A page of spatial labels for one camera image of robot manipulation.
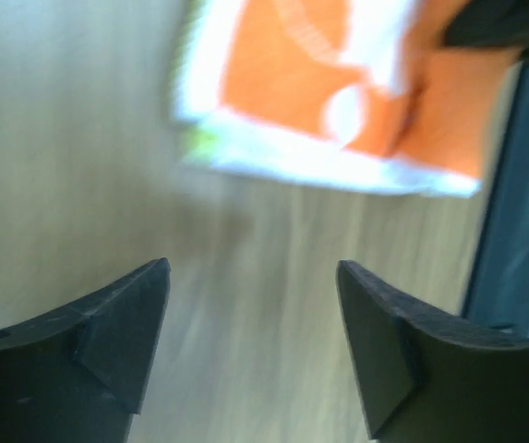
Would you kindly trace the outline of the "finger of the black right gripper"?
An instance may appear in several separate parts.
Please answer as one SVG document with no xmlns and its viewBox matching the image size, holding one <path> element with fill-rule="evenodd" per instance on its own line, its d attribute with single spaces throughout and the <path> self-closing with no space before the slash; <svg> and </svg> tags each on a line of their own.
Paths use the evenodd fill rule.
<svg viewBox="0 0 529 443">
<path fill-rule="evenodd" d="M 456 13 L 444 44 L 457 47 L 529 47 L 529 0 L 474 0 Z"/>
</svg>

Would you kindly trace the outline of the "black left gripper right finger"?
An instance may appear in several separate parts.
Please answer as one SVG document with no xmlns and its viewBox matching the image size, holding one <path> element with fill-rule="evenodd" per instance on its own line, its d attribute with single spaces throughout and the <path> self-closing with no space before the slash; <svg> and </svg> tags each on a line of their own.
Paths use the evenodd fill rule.
<svg viewBox="0 0 529 443">
<path fill-rule="evenodd" d="M 351 260 L 343 323 L 377 442 L 529 442 L 529 339 L 477 326 Z"/>
</svg>

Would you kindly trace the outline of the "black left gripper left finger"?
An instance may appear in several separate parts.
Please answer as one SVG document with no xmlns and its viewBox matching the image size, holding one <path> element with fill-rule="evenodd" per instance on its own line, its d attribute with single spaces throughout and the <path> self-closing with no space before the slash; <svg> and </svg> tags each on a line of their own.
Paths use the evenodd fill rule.
<svg viewBox="0 0 529 443">
<path fill-rule="evenodd" d="M 159 258 L 0 329 L 0 442 L 125 442 L 140 413 L 170 290 Z"/>
</svg>

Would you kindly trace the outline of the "orange white fox towel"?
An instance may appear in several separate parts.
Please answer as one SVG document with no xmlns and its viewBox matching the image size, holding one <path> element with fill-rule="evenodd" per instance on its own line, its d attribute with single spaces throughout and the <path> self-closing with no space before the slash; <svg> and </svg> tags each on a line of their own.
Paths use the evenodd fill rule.
<svg viewBox="0 0 529 443">
<path fill-rule="evenodd" d="M 186 157 L 380 195 L 468 198 L 519 51 L 451 48 L 460 1 L 194 1 L 172 79 Z"/>
</svg>

